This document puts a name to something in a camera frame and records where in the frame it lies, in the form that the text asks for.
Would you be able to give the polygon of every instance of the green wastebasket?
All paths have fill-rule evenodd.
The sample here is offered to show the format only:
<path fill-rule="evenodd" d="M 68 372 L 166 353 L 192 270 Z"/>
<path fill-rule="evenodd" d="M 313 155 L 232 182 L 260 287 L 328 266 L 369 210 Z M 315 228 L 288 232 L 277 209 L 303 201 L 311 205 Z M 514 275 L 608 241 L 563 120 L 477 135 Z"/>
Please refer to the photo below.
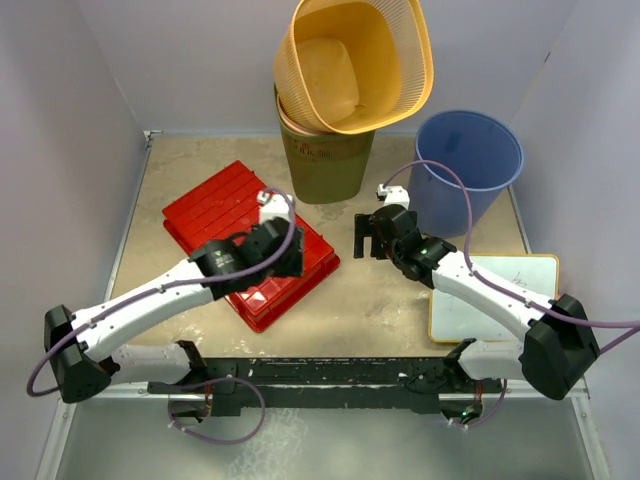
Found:
<path fill-rule="evenodd" d="M 362 185 L 375 130 L 358 135 L 324 132 L 305 135 L 287 127 L 282 121 L 283 114 L 278 109 L 282 142 L 296 197 L 310 204 L 355 197 Z"/>

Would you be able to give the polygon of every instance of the black metal base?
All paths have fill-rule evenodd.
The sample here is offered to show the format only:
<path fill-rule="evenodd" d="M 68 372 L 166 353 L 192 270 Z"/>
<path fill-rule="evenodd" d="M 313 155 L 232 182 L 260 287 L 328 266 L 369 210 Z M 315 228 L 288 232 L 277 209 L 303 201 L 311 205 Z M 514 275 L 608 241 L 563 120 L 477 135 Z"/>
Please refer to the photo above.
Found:
<path fill-rule="evenodd" d="M 205 358 L 207 372 L 190 374 L 182 385 L 228 375 L 253 383 L 269 408 L 406 409 L 441 412 L 439 394 L 473 394 L 477 383 L 461 378 L 447 358 Z M 498 393 L 499 381 L 485 380 L 485 393 Z M 150 383 L 150 394 L 177 393 L 174 386 Z M 260 404 L 247 387 L 228 382 L 212 393 L 213 416 L 237 416 Z"/>

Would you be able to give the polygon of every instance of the stacked baskets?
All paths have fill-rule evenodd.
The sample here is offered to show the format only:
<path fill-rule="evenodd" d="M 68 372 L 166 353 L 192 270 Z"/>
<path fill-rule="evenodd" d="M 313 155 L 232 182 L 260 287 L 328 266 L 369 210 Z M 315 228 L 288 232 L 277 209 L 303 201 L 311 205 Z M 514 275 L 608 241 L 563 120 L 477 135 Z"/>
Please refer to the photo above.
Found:
<path fill-rule="evenodd" d="M 276 54 L 280 130 L 296 196 L 360 190 L 375 130 L 426 102 L 433 62 L 418 0 L 302 0 Z"/>

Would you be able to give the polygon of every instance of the olive trash bin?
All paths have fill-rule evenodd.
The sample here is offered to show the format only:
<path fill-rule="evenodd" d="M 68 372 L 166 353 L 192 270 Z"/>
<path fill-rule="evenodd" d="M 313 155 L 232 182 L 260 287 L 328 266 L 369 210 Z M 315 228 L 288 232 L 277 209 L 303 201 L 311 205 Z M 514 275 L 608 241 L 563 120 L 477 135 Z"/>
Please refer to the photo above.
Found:
<path fill-rule="evenodd" d="M 298 200 L 321 204 L 355 197 L 362 185 L 375 130 L 358 135 L 306 135 L 289 128 L 282 118 L 286 113 L 278 110 L 282 143 Z"/>
<path fill-rule="evenodd" d="M 477 112 L 439 113 L 422 124 L 415 141 L 416 160 L 434 160 L 453 170 L 469 191 L 474 224 L 524 164 L 515 135 L 499 121 Z M 409 180 L 409 208 L 418 227 L 436 237 L 467 230 L 467 206 L 455 180 L 441 168 L 416 165 Z"/>

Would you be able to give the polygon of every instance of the gray wall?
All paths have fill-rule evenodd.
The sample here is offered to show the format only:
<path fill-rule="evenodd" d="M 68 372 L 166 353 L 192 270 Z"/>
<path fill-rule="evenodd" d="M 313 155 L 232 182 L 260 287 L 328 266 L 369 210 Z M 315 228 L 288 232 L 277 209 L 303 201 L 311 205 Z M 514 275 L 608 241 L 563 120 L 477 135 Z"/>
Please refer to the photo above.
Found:
<path fill-rule="evenodd" d="M 527 154 L 516 195 L 531 245 L 593 319 L 640 320 L 640 3 L 580 0 L 513 121 Z M 599 331 L 602 343 L 617 333 Z M 589 371 L 616 478 L 638 478 L 640 335 Z"/>
<path fill-rule="evenodd" d="M 78 0 L 144 129 L 274 132 L 271 62 L 298 0 Z M 422 0 L 436 83 L 427 116 L 509 120 L 576 0 Z"/>
<path fill-rule="evenodd" d="M 25 394 L 43 314 L 103 296 L 144 136 L 73 0 L 0 3 L 0 85 L 0 477 L 22 480 L 56 403 Z"/>

